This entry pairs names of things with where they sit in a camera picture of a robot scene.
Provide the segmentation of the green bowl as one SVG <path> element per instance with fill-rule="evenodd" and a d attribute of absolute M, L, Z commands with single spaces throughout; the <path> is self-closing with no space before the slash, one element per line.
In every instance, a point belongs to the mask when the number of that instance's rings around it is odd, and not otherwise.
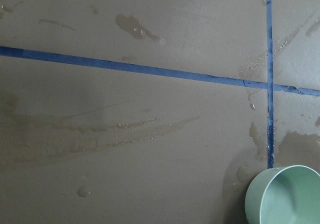
<path fill-rule="evenodd" d="M 318 224 L 320 175 L 303 165 L 266 169 L 249 184 L 244 207 L 250 224 Z"/>

